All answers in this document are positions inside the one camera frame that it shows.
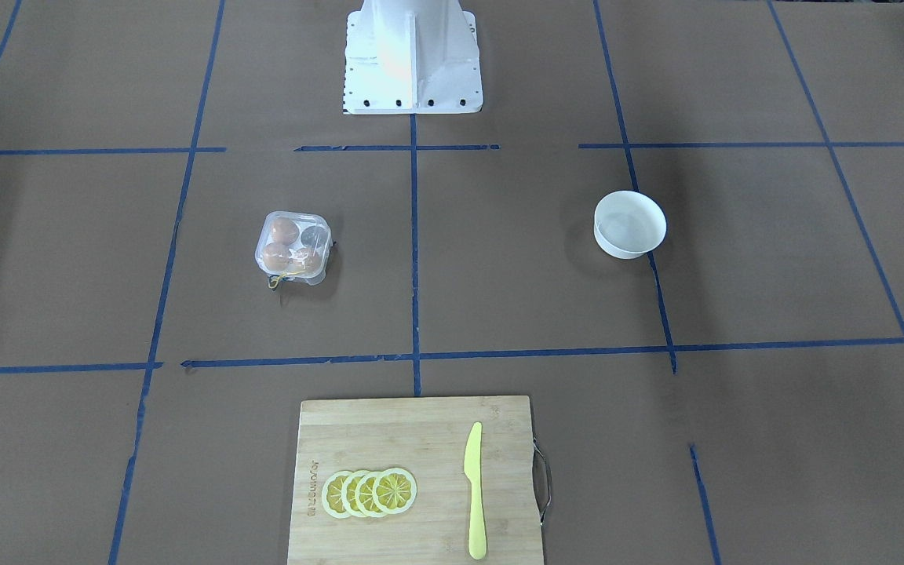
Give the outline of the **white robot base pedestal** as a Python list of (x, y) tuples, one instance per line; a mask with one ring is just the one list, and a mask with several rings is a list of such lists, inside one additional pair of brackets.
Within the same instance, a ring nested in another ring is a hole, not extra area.
[(345, 32), (345, 114), (482, 111), (476, 19), (460, 2), (365, 1)]

